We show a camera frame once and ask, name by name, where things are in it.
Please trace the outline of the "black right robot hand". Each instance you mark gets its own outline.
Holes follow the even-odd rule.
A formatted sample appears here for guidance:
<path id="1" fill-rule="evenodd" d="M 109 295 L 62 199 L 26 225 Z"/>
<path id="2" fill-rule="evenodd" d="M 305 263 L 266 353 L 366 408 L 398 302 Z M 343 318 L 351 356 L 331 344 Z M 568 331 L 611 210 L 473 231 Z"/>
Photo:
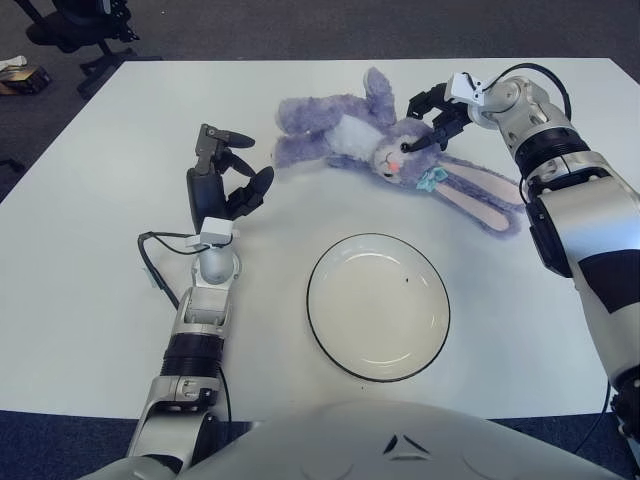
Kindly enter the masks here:
<path id="1" fill-rule="evenodd" d="M 409 100 L 407 118 L 422 120 L 432 109 L 437 109 L 440 113 L 433 119 L 432 130 L 413 143 L 403 143 L 402 152 L 416 152 L 435 144 L 444 151 L 448 141 L 460 134 L 464 127 L 471 123 L 465 103 L 454 103 L 452 100 L 445 99 L 446 87 L 446 83 L 439 83 L 429 91 L 421 92 Z"/>

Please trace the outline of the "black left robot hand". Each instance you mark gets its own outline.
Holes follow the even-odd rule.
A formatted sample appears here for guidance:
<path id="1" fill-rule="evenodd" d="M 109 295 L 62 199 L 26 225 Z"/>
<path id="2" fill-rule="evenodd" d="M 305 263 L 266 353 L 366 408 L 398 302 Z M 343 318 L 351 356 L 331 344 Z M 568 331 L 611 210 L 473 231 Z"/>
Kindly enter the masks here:
<path id="1" fill-rule="evenodd" d="M 196 164 L 187 170 L 186 183 L 191 217 L 197 233 L 206 217 L 236 220 L 259 208 L 274 180 L 274 169 L 256 172 L 233 151 L 255 145 L 255 140 L 232 131 L 202 124 L 195 146 Z M 226 194 L 223 174 L 232 169 L 249 182 Z"/>

